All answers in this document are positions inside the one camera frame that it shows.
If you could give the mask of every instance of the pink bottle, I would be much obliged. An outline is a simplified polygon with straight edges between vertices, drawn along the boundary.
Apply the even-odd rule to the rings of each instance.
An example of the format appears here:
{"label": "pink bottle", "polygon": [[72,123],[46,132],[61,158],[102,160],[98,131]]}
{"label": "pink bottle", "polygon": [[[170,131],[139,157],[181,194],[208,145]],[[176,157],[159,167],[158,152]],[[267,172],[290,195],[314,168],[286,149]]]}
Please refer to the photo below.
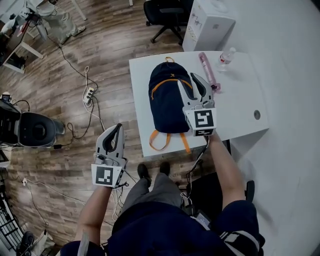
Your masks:
{"label": "pink bottle", "polygon": [[220,83],[217,83],[217,81],[215,79],[214,72],[211,69],[211,66],[210,66],[210,63],[208,61],[206,54],[204,52],[200,52],[199,59],[200,59],[200,62],[203,66],[204,73],[205,73],[206,78],[209,82],[209,85],[211,85],[212,90],[214,92],[219,91],[221,88],[221,85],[220,85]]}

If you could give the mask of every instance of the white table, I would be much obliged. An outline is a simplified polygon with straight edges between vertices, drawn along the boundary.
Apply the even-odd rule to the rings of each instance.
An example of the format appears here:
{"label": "white table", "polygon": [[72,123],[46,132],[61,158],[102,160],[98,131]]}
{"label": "white table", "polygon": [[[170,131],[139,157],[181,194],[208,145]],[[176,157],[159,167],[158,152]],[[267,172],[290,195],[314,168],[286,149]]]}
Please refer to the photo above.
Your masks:
{"label": "white table", "polygon": [[[206,79],[198,57],[199,53],[199,51],[165,53],[129,61],[136,118],[144,157],[185,150],[179,134],[172,134],[169,145],[162,151],[156,151],[149,145],[150,135],[155,130],[148,95],[151,72],[158,64],[165,61],[165,57],[171,57],[189,74],[193,72]],[[230,71],[222,73],[215,71],[215,63],[221,52],[205,51],[205,54],[210,61],[217,83],[221,84],[221,92],[214,94],[217,109],[216,131],[220,138],[223,141],[230,140],[268,129],[263,95],[248,54],[236,52],[234,60],[229,65]],[[259,120],[254,116],[256,110],[260,112]],[[206,144],[203,137],[194,137],[190,131],[185,135],[190,148]],[[153,145],[156,148],[162,148],[165,143],[166,134],[159,133]]]}
{"label": "white table", "polygon": [[72,4],[73,4],[74,8],[75,8],[75,9],[78,11],[78,13],[80,14],[81,18],[82,18],[84,21],[86,21],[87,18],[86,18],[86,16],[84,15],[84,13],[82,12],[82,10],[80,9],[80,7],[79,7],[78,3],[76,2],[76,0],[71,0],[71,2],[72,2]]}
{"label": "white table", "polygon": [[11,36],[10,38],[10,41],[9,41],[9,44],[7,46],[7,51],[10,52],[10,54],[8,54],[8,56],[6,56],[4,62],[2,63],[3,66],[9,68],[9,69],[12,69],[16,72],[19,72],[21,74],[24,74],[25,73],[25,70],[22,70],[14,65],[11,65],[8,63],[8,60],[10,59],[10,57],[20,48],[24,48],[26,49],[27,51],[31,52],[32,54],[34,54],[35,56],[37,56],[38,58],[40,59],[43,59],[44,56],[38,52],[37,50],[33,49],[30,45],[28,45],[27,43],[24,42],[24,38],[26,36],[26,34],[30,35],[28,33],[28,29],[29,27],[26,28],[26,31],[21,34],[20,36],[17,36],[18,33],[19,33],[19,29],[17,28],[16,31],[13,33],[13,35]]}

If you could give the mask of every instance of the black bag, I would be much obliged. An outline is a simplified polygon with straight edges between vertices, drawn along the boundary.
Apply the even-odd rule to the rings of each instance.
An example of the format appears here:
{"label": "black bag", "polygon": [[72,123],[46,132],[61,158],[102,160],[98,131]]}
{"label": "black bag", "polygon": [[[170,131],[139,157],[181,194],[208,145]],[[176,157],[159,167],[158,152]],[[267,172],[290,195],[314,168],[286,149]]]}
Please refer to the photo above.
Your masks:
{"label": "black bag", "polygon": [[[163,150],[169,144],[170,134],[181,134],[187,151],[189,149],[184,135],[189,131],[189,126],[183,113],[184,103],[179,91],[178,80],[182,81],[187,94],[193,97],[188,72],[170,57],[166,57],[166,62],[156,66],[150,76],[149,100],[155,127],[155,131],[150,136],[150,146],[157,151]],[[152,146],[152,141],[159,132],[166,133],[167,140],[163,148],[156,149]]]}

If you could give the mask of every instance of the navy shirt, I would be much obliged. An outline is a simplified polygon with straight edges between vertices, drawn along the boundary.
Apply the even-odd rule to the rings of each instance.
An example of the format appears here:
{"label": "navy shirt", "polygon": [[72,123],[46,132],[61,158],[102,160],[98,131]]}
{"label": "navy shirt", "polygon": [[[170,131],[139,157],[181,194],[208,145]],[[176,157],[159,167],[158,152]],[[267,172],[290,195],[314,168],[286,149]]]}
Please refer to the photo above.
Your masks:
{"label": "navy shirt", "polygon": [[[256,208],[245,200],[230,203],[210,226],[211,230],[205,230],[181,209],[166,203],[139,203],[126,210],[115,222],[112,236],[108,239],[107,254],[232,255],[219,237],[223,232],[246,231],[257,240],[259,237]],[[61,256],[76,256],[79,244],[79,241],[66,244],[61,249]],[[90,243],[87,255],[102,256],[104,253],[99,246]]]}

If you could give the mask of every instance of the wooden floor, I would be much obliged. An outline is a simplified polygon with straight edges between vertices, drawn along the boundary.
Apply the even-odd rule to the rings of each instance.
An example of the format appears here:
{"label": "wooden floor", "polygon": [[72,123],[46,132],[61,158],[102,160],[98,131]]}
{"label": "wooden floor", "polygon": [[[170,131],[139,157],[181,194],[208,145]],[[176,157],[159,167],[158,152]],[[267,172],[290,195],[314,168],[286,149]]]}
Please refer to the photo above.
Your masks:
{"label": "wooden floor", "polygon": [[[134,98],[130,79],[129,60],[133,58],[182,51],[178,39],[170,31],[165,32],[157,43],[152,38],[159,26],[147,27],[143,11],[143,0],[134,0],[129,7],[128,0],[82,0],[78,1],[87,16],[83,21],[74,10],[70,0],[59,1],[59,6],[70,11],[78,25],[87,29],[78,37],[71,38],[64,46],[65,57],[73,66],[84,74],[90,66],[89,77],[99,85],[96,97],[99,99],[101,118],[105,127],[122,123],[125,130],[124,156],[128,158],[127,170],[138,178],[137,165],[144,162],[154,178],[160,162],[171,163],[171,178],[186,186],[185,174],[193,165],[199,151],[192,155],[176,152],[164,156],[143,158]],[[0,68],[0,91],[9,91],[15,100],[27,100],[30,111],[59,119],[65,124],[72,122],[76,135],[81,135],[89,121],[89,114],[82,104],[85,79],[77,74],[63,59],[61,51],[51,41],[41,43],[39,36],[30,42],[45,58],[28,59],[25,75],[5,67]],[[24,103],[21,108],[27,110]],[[102,133],[97,118],[92,118],[87,135],[75,140],[70,146],[59,150],[51,148],[31,149],[15,148],[11,156],[9,178],[6,180],[7,194],[11,197],[12,211],[21,225],[28,223],[29,229],[39,235],[45,225],[32,203],[31,193],[23,186],[20,179],[28,178],[42,182],[70,197],[86,201],[93,190],[91,163],[98,136]],[[58,139],[66,144],[71,140],[71,133]],[[204,157],[206,172],[212,172],[213,163]],[[123,181],[130,186],[134,182],[124,175]],[[77,219],[83,208],[81,203],[68,199],[41,184],[27,184],[32,191],[35,205],[49,223],[47,230],[54,241],[63,245],[72,241],[75,235]],[[105,221],[112,219],[114,203],[110,199]],[[111,235],[112,226],[103,223],[101,242]]]}

